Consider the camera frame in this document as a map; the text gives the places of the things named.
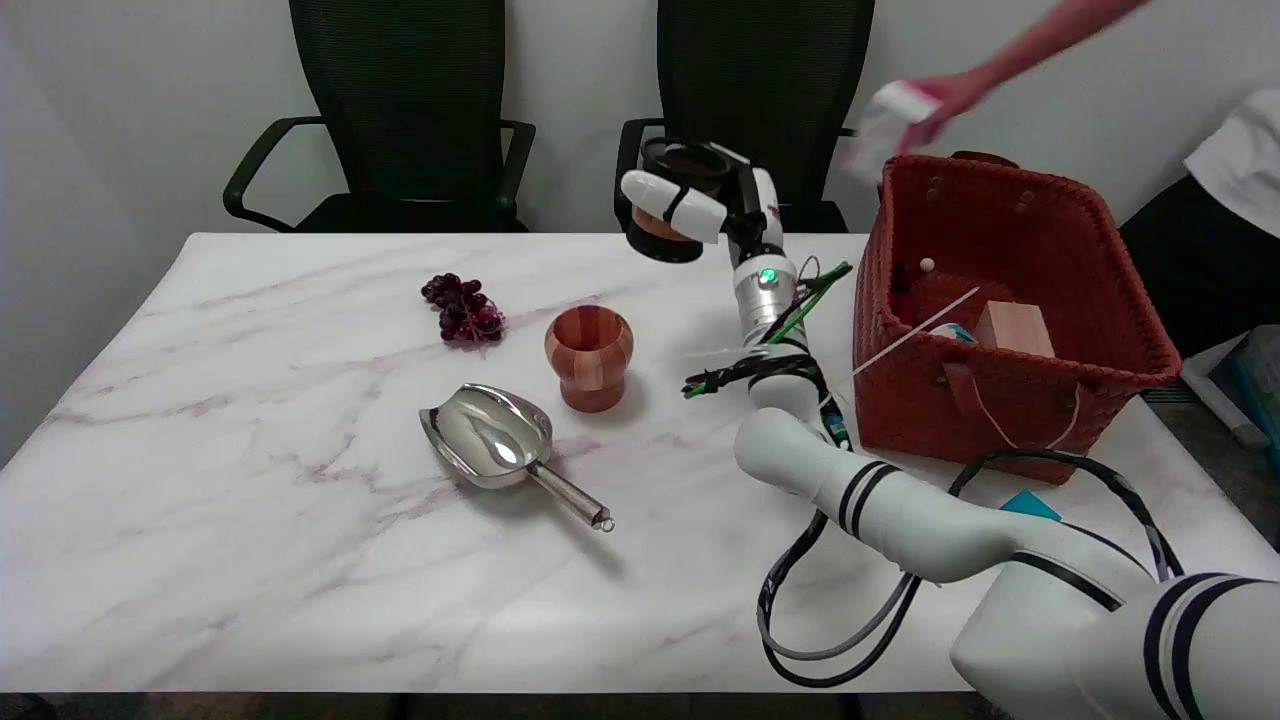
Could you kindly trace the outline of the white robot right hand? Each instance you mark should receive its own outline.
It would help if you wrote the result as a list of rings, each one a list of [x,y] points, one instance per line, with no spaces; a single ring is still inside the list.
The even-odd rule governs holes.
[[[628,245],[659,263],[689,264],[727,243],[730,263],[782,252],[785,231],[771,173],[718,143],[650,138],[640,165],[618,177]]]

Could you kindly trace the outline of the person's bare hand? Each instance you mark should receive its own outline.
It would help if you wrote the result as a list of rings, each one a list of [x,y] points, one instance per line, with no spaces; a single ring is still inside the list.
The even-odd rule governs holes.
[[[911,78],[906,83],[929,97],[934,108],[925,119],[913,124],[905,133],[901,142],[904,152],[932,143],[955,118],[986,99],[1001,79],[977,67],[951,76]]]

